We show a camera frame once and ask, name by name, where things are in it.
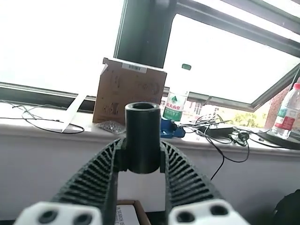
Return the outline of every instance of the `black cylinder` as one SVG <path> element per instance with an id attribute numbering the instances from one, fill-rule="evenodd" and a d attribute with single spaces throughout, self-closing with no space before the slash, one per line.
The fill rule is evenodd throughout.
<path id="1" fill-rule="evenodd" d="M 160 108 L 149 102 L 125 106 L 128 169 L 152 173 L 160 165 Z"/>

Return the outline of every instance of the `water bottle label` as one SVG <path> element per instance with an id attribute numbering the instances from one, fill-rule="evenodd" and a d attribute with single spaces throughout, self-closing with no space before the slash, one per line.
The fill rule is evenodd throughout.
<path id="1" fill-rule="evenodd" d="M 163 117 L 169 120 L 180 121 L 186 99 L 186 96 L 175 95 L 169 92 Z"/>
<path id="2" fill-rule="evenodd" d="M 274 126 L 285 130 L 291 130 L 293 127 L 293 123 L 297 118 L 297 115 L 297 110 L 290 109 L 287 107 L 281 107 L 277 114 Z"/>

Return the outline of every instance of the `plastic water bottle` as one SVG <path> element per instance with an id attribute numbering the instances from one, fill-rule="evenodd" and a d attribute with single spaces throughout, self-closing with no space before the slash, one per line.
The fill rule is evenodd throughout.
<path id="1" fill-rule="evenodd" d="M 291 134 L 293 123 L 297 119 L 299 111 L 300 83 L 295 83 L 282 101 L 272 132 L 282 139 L 287 139 Z"/>
<path id="2" fill-rule="evenodd" d="M 182 64 L 181 69 L 176 72 L 180 72 L 180 77 L 187 81 L 187 75 L 191 69 L 188 64 Z M 185 90 L 187 85 L 184 81 L 176 81 L 169 90 L 168 99 L 165 104 L 165 110 L 163 113 L 163 118 L 168 120 L 180 121 L 182 117 L 183 107 L 188 98 L 189 91 Z"/>

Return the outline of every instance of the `blue object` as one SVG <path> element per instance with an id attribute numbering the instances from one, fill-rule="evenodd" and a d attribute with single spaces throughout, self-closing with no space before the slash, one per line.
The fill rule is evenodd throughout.
<path id="1" fill-rule="evenodd" d="M 184 137 L 186 134 L 182 127 L 177 127 L 173 120 L 161 119 L 160 123 L 160 137 L 162 138 L 173 138 L 173 137 Z"/>

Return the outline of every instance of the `white wall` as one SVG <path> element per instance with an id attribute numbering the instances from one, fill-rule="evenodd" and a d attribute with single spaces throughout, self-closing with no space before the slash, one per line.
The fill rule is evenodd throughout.
<path id="1" fill-rule="evenodd" d="M 0 220 L 15 219 L 24 207 L 49 200 L 102 147 L 97 142 L 0 136 Z M 221 162 L 214 151 L 184 152 L 208 176 Z M 213 183 L 243 216 L 261 220 L 284 195 L 300 188 L 300 157 L 250 154 L 245 163 L 225 162 Z M 119 174 L 118 198 L 138 199 L 145 211 L 164 210 L 164 194 L 164 174 L 158 171 Z"/>

